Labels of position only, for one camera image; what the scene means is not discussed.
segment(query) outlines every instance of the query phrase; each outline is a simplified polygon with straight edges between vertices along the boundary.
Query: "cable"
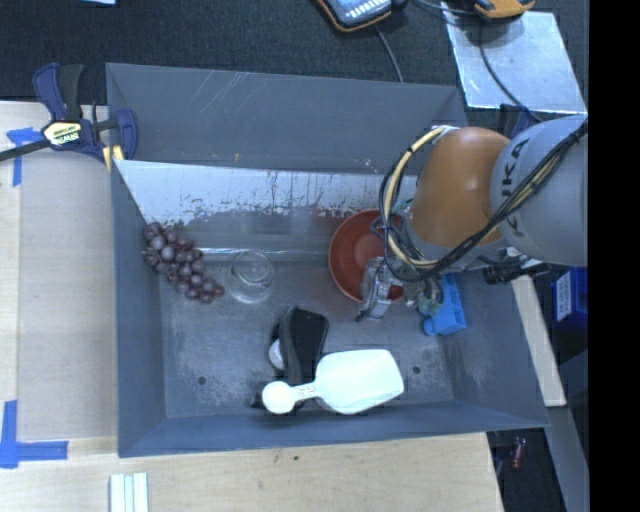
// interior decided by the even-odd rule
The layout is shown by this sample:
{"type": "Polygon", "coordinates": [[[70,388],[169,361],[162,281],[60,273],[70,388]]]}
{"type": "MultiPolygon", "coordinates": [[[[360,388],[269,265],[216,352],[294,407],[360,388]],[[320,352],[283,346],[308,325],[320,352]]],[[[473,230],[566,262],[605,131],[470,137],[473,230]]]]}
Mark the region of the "cable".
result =
{"type": "Polygon", "coordinates": [[[476,13],[471,11],[465,11],[464,9],[450,9],[449,7],[442,7],[441,5],[427,2],[427,0],[414,0],[419,5],[431,7],[432,9],[438,9],[439,11],[450,12],[451,14],[461,14],[462,16],[476,16],[476,13]]]}
{"type": "MultiPolygon", "coordinates": [[[[450,12],[452,14],[460,14],[460,15],[469,15],[469,16],[476,16],[477,14],[475,12],[472,11],[464,11],[461,9],[449,9],[446,7],[441,7],[438,6],[436,4],[432,4],[431,2],[427,2],[426,0],[414,0],[416,2],[416,5],[419,6],[426,6],[426,7],[431,7],[433,9],[438,9],[441,12],[450,12]]],[[[458,27],[457,23],[454,23],[452,21],[449,21],[447,18],[443,17],[443,16],[437,16],[438,19],[441,19],[442,21],[444,21],[446,24],[451,25],[453,27],[458,27]]],[[[484,45],[483,45],[483,41],[482,41],[482,35],[483,35],[483,31],[484,31],[484,23],[480,25],[480,33],[478,36],[478,48],[480,50],[480,56],[482,57],[482,61],[485,65],[485,67],[487,68],[487,71],[489,72],[489,74],[491,75],[491,77],[493,78],[493,80],[496,82],[496,84],[498,85],[498,87],[502,90],[502,92],[505,93],[505,95],[517,106],[520,107],[522,110],[524,110],[525,112],[529,113],[531,115],[531,117],[533,117],[534,120],[536,120],[537,122],[542,122],[542,118],[538,115],[536,115],[534,112],[532,112],[525,104],[523,104],[520,100],[518,100],[518,98],[516,98],[514,96],[514,94],[507,88],[506,85],[504,85],[504,83],[502,82],[502,80],[500,80],[500,78],[498,77],[498,75],[496,74],[495,70],[493,69],[493,67],[491,66],[491,63],[489,62],[489,59],[487,57],[484,45]]]]}
{"type": "Polygon", "coordinates": [[[491,75],[493,80],[496,82],[498,87],[500,87],[500,89],[502,89],[502,92],[504,92],[509,97],[509,99],[516,104],[516,106],[520,107],[521,109],[523,109],[524,111],[529,113],[531,115],[531,117],[533,117],[539,123],[542,122],[542,119],[538,115],[536,115],[533,112],[531,112],[531,110],[529,110],[529,108],[527,108],[526,105],[524,105],[518,98],[516,98],[513,95],[513,93],[507,88],[506,85],[504,85],[502,80],[500,80],[500,78],[496,74],[495,70],[491,66],[491,63],[489,62],[489,59],[487,57],[487,53],[486,53],[486,51],[484,49],[484,44],[483,44],[483,41],[482,41],[483,31],[484,31],[484,25],[480,25],[480,33],[478,35],[478,48],[480,49],[480,55],[482,56],[482,61],[484,62],[484,65],[486,66],[487,71],[489,72],[489,74],[491,75]]]}
{"type": "Polygon", "coordinates": [[[429,16],[433,16],[434,18],[436,18],[436,19],[438,19],[440,21],[444,21],[447,25],[451,25],[452,27],[457,27],[458,26],[456,23],[454,23],[453,21],[449,21],[444,16],[437,15],[435,12],[433,12],[432,9],[429,9],[429,7],[426,4],[427,4],[427,2],[423,3],[420,0],[416,0],[416,5],[422,10],[422,12],[428,14],[429,16]]]}
{"type": "Polygon", "coordinates": [[[380,211],[383,222],[382,226],[384,229],[385,254],[387,248],[390,248],[403,263],[413,267],[416,271],[419,272],[420,278],[411,279],[410,281],[424,281],[425,279],[429,279],[439,274],[450,265],[460,260],[471,249],[478,245],[484,238],[489,236],[495,229],[497,229],[498,225],[501,222],[506,220],[507,217],[512,215],[528,199],[533,197],[538,189],[559,167],[569,149],[571,149],[571,147],[573,147],[575,144],[579,143],[582,137],[584,137],[588,133],[588,126],[589,125],[587,117],[579,128],[577,128],[574,132],[572,132],[562,141],[556,144],[556,146],[549,153],[547,153],[547,155],[538,163],[538,165],[536,165],[536,167],[525,177],[525,179],[522,180],[522,182],[516,187],[516,189],[507,198],[507,200],[500,205],[500,207],[489,219],[483,229],[469,236],[466,240],[464,240],[461,244],[452,249],[449,253],[447,253],[439,260],[417,260],[415,259],[415,255],[413,255],[413,257],[408,256],[400,247],[401,244],[396,243],[397,240],[395,240],[391,235],[391,230],[389,228],[389,214],[391,211],[390,203],[392,201],[392,198],[394,197],[394,188],[397,185],[398,179],[401,176],[410,156],[415,153],[417,148],[421,147],[424,143],[440,134],[444,127],[438,127],[431,130],[407,150],[396,167],[392,169],[392,171],[390,171],[387,176],[385,176],[385,179],[383,180],[383,183],[381,185],[380,197],[382,198],[382,204],[380,207],[380,211]]]}
{"type": "Polygon", "coordinates": [[[398,61],[396,61],[396,57],[393,54],[393,51],[391,50],[391,47],[389,46],[389,43],[387,43],[387,38],[384,37],[384,34],[378,28],[377,24],[373,25],[373,28],[376,29],[376,32],[378,33],[378,36],[380,36],[380,40],[382,41],[382,44],[384,45],[385,50],[387,50],[387,54],[389,55],[389,58],[391,59],[391,63],[393,64],[393,67],[396,70],[396,75],[398,75],[398,80],[400,80],[400,83],[403,84],[404,83],[404,78],[402,78],[402,73],[400,72],[400,66],[398,66],[398,61]]]}

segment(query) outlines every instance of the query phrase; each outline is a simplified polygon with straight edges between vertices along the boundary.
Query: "blue plastic block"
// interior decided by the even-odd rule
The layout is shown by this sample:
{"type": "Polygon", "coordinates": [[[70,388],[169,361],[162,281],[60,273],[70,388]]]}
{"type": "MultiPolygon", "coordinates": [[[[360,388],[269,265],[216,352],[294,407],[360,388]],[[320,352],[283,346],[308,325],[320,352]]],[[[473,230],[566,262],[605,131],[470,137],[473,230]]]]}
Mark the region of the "blue plastic block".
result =
{"type": "Polygon", "coordinates": [[[15,469],[24,460],[60,460],[67,458],[68,441],[20,443],[16,441],[16,400],[5,402],[0,438],[0,468],[15,469]]]}
{"type": "Polygon", "coordinates": [[[424,332],[429,336],[453,334],[467,327],[453,274],[443,275],[441,285],[444,297],[442,305],[435,314],[425,318],[422,324],[424,332]]]}

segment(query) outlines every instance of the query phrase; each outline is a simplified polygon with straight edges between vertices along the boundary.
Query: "black cable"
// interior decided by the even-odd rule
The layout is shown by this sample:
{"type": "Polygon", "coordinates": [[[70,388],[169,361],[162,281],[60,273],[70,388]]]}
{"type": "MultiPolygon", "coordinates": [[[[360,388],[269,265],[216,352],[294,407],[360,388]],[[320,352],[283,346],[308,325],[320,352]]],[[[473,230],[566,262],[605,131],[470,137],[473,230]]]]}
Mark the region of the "black cable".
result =
{"type": "Polygon", "coordinates": [[[424,5],[425,7],[430,7],[432,9],[437,9],[439,11],[450,12],[452,14],[461,14],[462,16],[476,16],[476,13],[472,11],[466,11],[464,9],[451,9],[449,7],[442,7],[441,5],[434,4],[431,2],[427,2],[426,0],[414,0],[419,5],[424,5]]]}
{"type": "Polygon", "coordinates": [[[495,70],[491,66],[491,63],[489,62],[489,59],[487,57],[487,53],[486,53],[486,51],[484,49],[484,43],[483,43],[483,40],[482,40],[483,31],[484,31],[484,25],[480,25],[480,33],[478,35],[478,48],[480,49],[480,55],[482,56],[482,61],[484,62],[484,65],[487,68],[487,71],[491,75],[491,78],[493,78],[493,80],[498,85],[498,87],[500,87],[502,92],[504,92],[509,97],[509,99],[515,103],[515,105],[517,107],[520,107],[522,110],[524,110],[525,112],[529,113],[531,115],[531,117],[533,117],[533,119],[535,119],[539,123],[542,122],[542,118],[540,118],[535,113],[531,112],[531,110],[529,110],[529,108],[527,108],[526,105],[524,105],[518,98],[516,98],[513,95],[513,93],[507,88],[506,85],[504,85],[502,80],[500,80],[500,78],[496,74],[495,70]]]}
{"type": "Polygon", "coordinates": [[[440,21],[444,21],[447,25],[451,25],[453,27],[457,27],[458,25],[456,23],[454,23],[453,21],[449,21],[447,18],[445,18],[444,16],[439,16],[437,15],[435,12],[433,12],[433,10],[429,9],[426,6],[426,2],[422,3],[420,1],[416,2],[416,5],[425,13],[427,13],[429,16],[433,16],[434,18],[440,20],[440,21]]]}
{"type": "Polygon", "coordinates": [[[436,265],[429,270],[426,271],[427,277],[432,277],[444,269],[446,269],[451,264],[455,263],[459,259],[461,259],[464,255],[466,255],[471,249],[473,249],[478,243],[484,239],[486,235],[498,224],[504,221],[509,215],[513,214],[517,209],[522,207],[531,197],[535,195],[535,191],[527,196],[522,203],[516,205],[514,207],[514,202],[518,199],[519,194],[527,187],[538,175],[540,170],[550,162],[550,160],[556,156],[558,156],[558,160],[555,162],[553,169],[546,175],[544,180],[538,185],[538,188],[542,186],[555,172],[555,170],[560,166],[560,163],[564,159],[565,155],[571,149],[571,147],[578,142],[580,139],[584,137],[588,133],[588,118],[584,120],[584,122],[580,125],[578,129],[565,137],[562,141],[560,141],[547,155],[543,158],[538,165],[531,171],[527,177],[516,187],[513,193],[509,196],[509,198],[498,208],[497,212],[493,214],[491,219],[487,225],[478,231],[477,233],[471,235],[466,240],[464,240],[457,247],[452,249],[447,255],[442,257],[436,265]]]}
{"type": "Polygon", "coordinates": [[[373,25],[373,28],[376,29],[376,32],[380,37],[380,41],[382,41],[382,44],[384,45],[385,50],[387,50],[387,54],[389,55],[389,58],[391,59],[391,63],[393,64],[393,68],[396,70],[396,75],[398,75],[398,80],[400,80],[400,83],[403,84],[404,78],[402,78],[402,72],[400,71],[400,66],[398,66],[398,61],[396,60],[396,57],[393,54],[393,50],[391,50],[389,43],[387,43],[387,38],[384,37],[384,34],[380,30],[380,28],[378,28],[377,24],[373,25]]]}

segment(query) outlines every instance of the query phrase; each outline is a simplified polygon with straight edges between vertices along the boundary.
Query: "black object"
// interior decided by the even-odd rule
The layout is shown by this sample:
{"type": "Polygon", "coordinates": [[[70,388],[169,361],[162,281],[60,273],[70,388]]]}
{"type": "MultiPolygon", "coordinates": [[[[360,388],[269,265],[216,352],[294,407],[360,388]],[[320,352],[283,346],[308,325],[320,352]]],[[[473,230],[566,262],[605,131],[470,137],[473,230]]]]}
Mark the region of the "black object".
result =
{"type": "Polygon", "coordinates": [[[318,0],[333,25],[350,32],[386,18],[393,10],[402,9],[409,0],[318,0]]]}
{"type": "MultiPolygon", "coordinates": [[[[280,354],[284,363],[283,379],[290,386],[313,382],[322,355],[329,321],[318,313],[291,306],[274,327],[271,343],[280,340],[280,354]]],[[[305,402],[296,404],[295,410],[305,402]]],[[[265,408],[262,394],[256,393],[251,407],[265,408]]]]}
{"type": "Polygon", "coordinates": [[[105,145],[100,132],[120,130],[120,146],[125,158],[132,158],[138,144],[135,117],[130,109],[115,112],[115,119],[93,122],[82,118],[78,102],[78,83],[85,70],[81,64],[61,66],[52,63],[33,76],[33,87],[40,103],[51,114],[51,123],[42,128],[43,140],[25,144],[0,153],[0,162],[44,148],[54,151],[75,151],[104,162],[105,145]]]}

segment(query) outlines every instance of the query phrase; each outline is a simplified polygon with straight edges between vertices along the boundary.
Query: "yellow cable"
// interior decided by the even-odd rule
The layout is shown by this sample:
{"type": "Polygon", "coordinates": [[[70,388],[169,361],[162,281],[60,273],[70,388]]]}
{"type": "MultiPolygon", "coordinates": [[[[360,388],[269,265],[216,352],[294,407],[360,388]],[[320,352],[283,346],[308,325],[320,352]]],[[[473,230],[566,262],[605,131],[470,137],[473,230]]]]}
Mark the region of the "yellow cable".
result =
{"type": "MultiPolygon", "coordinates": [[[[402,158],[400,159],[395,169],[393,170],[393,173],[391,174],[391,178],[389,179],[389,184],[387,185],[387,190],[386,190],[384,201],[383,201],[383,214],[385,219],[390,219],[391,217],[390,216],[391,207],[392,207],[391,201],[393,198],[393,194],[396,190],[398,180],[400,179],[400,175],[402,174],[402,170],[407,165],[409,158],[411,158],[411,156],[416,151],[418,151],[418,149],[420,149],[424,144],[429,142],[434,137],[437,137],[438,135],[440,135],[446,128],[447,128],[446,126],[440,126],[438,128],[431,130],[429,133],[423,135],[420,139],[414,142],[410,146],[410,149],[408,149],[405,152],[405,154],[402,155],[402,158]]],[[[400,258],[404,263],[407,263],[408,265],[413,265],[416,267],[430,267],[435,265],[438,262],[438,260],[414,260],[413,258],[409,258],[398,247],[395,240],[393,239],[393,236],[391,235],[389,235],[389,246],[391,247],[391,250],[396,254],[396,256],[398,256],[398,258],[400,258]]]]}

